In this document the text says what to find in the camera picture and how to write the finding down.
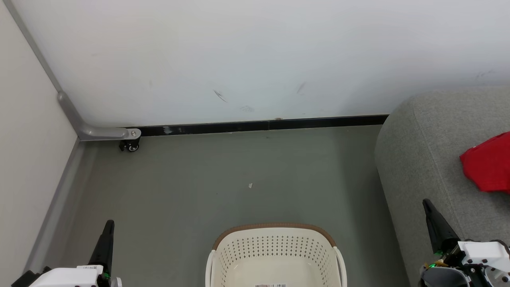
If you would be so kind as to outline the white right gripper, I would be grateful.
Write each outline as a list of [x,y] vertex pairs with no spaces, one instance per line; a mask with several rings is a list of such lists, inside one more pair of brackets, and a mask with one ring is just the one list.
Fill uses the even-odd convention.
[[432,251],[443,255],[423,267],[421,287],[509,286],[509,247],[505,243],[460,241],[431,200],[424,199],[422,205]]

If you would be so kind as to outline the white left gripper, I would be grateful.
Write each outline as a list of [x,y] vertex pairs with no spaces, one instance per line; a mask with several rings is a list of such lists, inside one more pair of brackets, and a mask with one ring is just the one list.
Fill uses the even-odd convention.
[[122,280],[110,277],[114,249],[113,220],[107,220],[88,265],[59,267],[39,275],[29,287],[122,287]]

